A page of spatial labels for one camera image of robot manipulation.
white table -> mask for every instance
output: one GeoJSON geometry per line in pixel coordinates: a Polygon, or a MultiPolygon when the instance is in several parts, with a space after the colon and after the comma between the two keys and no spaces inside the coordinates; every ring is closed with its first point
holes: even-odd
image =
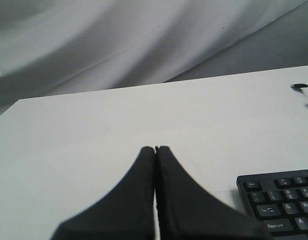
{"type": "Polygon", "coordinates": [[[0,240],[48,239],[142,146],[242,211],[238,175],[308,169],[308,66],[24,99],[0,116],[0,240]]]}

white fabric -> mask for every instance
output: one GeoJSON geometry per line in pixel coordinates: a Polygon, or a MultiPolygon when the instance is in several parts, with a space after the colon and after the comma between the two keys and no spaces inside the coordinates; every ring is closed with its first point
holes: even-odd
{"type": "Polygon", "coordinates": [[[161,83],[304,2],[0,0],[0,101],[161,83]]]}

usb cable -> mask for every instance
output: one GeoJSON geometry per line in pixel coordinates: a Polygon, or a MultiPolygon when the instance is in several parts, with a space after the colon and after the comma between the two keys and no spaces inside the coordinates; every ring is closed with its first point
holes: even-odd
{"type": "Polygon", "coordinates": [[[304,83],[296,83],[292,84],[290,87],[293,89],[302,89],[302,88],[308,88],[308,85],[304,83]]]}

